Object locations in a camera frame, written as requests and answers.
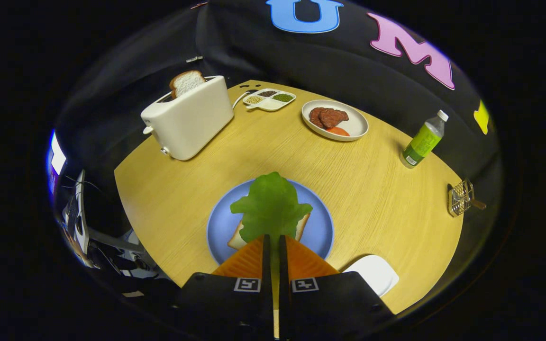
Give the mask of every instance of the metal mesh basket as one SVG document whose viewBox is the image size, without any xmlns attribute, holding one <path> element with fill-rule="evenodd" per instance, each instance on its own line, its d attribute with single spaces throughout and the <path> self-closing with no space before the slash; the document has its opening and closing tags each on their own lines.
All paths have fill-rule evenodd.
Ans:
<svg viewBox="0 0 546 341">
<path fill-rule="evenodd" d="M 473 184 L 469 179 L 464 179 L 448 191 L 448 212 L 452 216 L 459 216 L 471 207 L 474 199 Z"/>
</svg>

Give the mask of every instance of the water bottle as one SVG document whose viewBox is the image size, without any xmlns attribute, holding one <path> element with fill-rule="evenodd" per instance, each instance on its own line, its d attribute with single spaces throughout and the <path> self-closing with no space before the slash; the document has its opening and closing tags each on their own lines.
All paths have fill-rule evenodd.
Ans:
<svg viewBox="0 0 546 341">
<path fill-rule="evenodd" d="M 427 119 L 419 133 L 401 153 L 401 163 L 410 169 L 416 167 L 444 137 L 446 121 L 448 115 L 442 110 L 437 112 L 436 117 Z"/>
</svg>

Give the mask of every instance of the wooden table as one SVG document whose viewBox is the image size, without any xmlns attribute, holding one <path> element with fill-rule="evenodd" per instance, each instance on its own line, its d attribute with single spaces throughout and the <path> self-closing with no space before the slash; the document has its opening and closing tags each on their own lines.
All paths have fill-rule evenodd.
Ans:
<svg viewBox="0 0 546 341">
<path fill-rule="evenodd" d="M 277 112 L 235 108 L 234 119 L 186 162 L 171 160 L 147 138 L 115 169 L 124 209 L 147 252 L 178 285 L 218 266 L 208 251 L 206 224 L 228 190 L 278 171 L 324 201 L 334 222 L 327 259 L 340 271 L 376 254 L 400 277 L 382 300 L 399 313 L 438 281 L 455 252 L 462 216 L 446 210 L 447 184 L 459 177 L 437 155 L 414 169 L 399 160 L 410 136 L 366 114 L 370 130 L 355 142 L 336 142 L 302 121 L 308 101 L 326 97 L 291 87 L 248 81 L 229 89 L 231 103 L 246 89 L 271 87 L 297 95 Z"/>
</svg>

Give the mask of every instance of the white toaster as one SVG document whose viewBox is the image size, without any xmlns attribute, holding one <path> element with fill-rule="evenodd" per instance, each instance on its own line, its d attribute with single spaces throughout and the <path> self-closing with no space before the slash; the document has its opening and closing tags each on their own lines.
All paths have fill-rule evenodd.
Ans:
<svg viewBox="0 0 546 341">
<path fill-rule="evenodd" d="M 233 118 L 225 77 L 205 77 L 206 82 L 172 99 L 168 93 L 143 110 L 140 117 L 161 151 L 178 160 L 188 160 Z"/>
</svg>

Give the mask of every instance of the bread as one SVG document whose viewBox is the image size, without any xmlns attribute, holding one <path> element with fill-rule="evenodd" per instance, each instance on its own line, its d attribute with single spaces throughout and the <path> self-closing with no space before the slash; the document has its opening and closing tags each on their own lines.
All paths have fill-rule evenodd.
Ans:
<svg viewBox="0 0 546 341">
<path fill-rule="evenodd" d="M 197 70 L 191 70 L 182 72 L 180 75 L 174 77 L 170 81 L 170 90 L 172 91 L 172 98 L 177 99 L 190 90 L 204 84 L 206 79 L 203 78 L 201 72 Z"/>
<path fill-rule="evenodd" d="M 305 230 L 305 226 L 307 225 L 307 220 L 309 220 L 310 213 L 307 213 L 303 218 L 299 221 L 298 224 L 296 224 L 296 236 L 295 240 L 300 241 L 301 237 L 303 237 L 303 231 Z M 239 231 L 243 229 L 243 223 L 241 220 L 239 221 L 239 224 L 237 225 L 236 231 L 233 234 L 233 237 L 227 242 L 227 246 L 230 248 L 234 248 L 235 250 L 241 249 L 243 246 L 246 246 L 247 243 L 245 240 L 241 239 L 241 235 L 239 235 Z"/>
</svg>

